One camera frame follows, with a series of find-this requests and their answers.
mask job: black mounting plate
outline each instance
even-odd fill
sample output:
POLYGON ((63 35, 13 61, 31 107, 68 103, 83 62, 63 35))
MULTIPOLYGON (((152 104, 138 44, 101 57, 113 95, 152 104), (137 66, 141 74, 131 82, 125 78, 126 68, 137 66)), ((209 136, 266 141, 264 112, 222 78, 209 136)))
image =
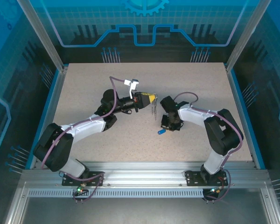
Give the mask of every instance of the black mounting plate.
POLYGON ((224 171, 219 171, 218 173, 214 174, 208 181, 208 183, 205 183, 205 181, 200 176, 200 171, 186 171, 185 177, 187 181, 188 187, 193 186, 222 186, 222 182, 218 179, 218 177, 225 178, 223 184, 224 186, 228 186, 228 181, 226 177, 226 173, 224 171))
MULTIPOLYGON (((89 172, 89 175, 88 175, 88 178, 89 178, 89 177, 92 177, 92 176, 95 176, 95 175, 98 175, 98 174, 101 174, 101 173, 103 173, 103 172, 102 172, 102 171, 96 171, 96 172, 91 172, 91 171, 90 171, 90 172, 89 172)), ((90 182, 87 182, 87 186, 94 186, 94 187, 97 186, 100 177, 101 177, 101 176, 99 176, 99 177, 93 179, 93 180, 90 181, 90 182)), ((67 176, 67 175, 65 175, 65 174, 63 175, 62 186, 80 186, 81 183, 82 183, 82 181, 76 181, 76 180, 74 180, 74 179, 71 179, 69 176, 67 176)))

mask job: robotic arm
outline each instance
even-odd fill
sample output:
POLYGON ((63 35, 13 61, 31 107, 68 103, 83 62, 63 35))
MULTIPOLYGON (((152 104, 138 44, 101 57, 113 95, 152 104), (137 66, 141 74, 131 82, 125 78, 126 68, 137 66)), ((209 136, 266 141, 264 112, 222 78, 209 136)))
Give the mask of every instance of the robotic arm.
POLYGON ((135 79, 132 81, 125 81, 125 84, 130 86, 129 97, 119 99, 116 94, 116 106, 112 113, 104 118, 96 119, 109 113, 114 106, 114 90, 106 90, 101 99, 101 106, 97 111, 91 115, 87 120, 80 121, 75 124, 59 126, 55 123, 50 124, 40 137, 37 145, 34 148, 34 156, 43 161, 53 142, 63 133, 69 129, 57 142, 53 150, 47 157, 45 165, 53 172, 62 171, 73 177, 81 179, 88 178, 89 170, 80 161, 70 157, 70 150, 73 144, 86 138, 94 133, 104 132, 111 128, 116 122, 115 113, 131 114, 132 109, 138 112, 152 103, 156 96, 150 93, 136 92, 135 90, 139 82, 135 79))
POLYGON ((231 113, 222 109, 218 112, 204 111, 192 107, 188 102, 177 104, 170 96, 165 97, 160 104, 168 115, 163 115, 161 127, 170 131, 180 130, 184 121, 189 121, 206 129, 211 153, 207 161, 201 166, 200 176, 206 184, 216 180, 216 175, 220 174, 221 168, 228 159, 230 153, 239 145, 240 139, 238 134, 230 125, 224 122, 215 114, 228 120, 240 133, 237 123, 231 113))

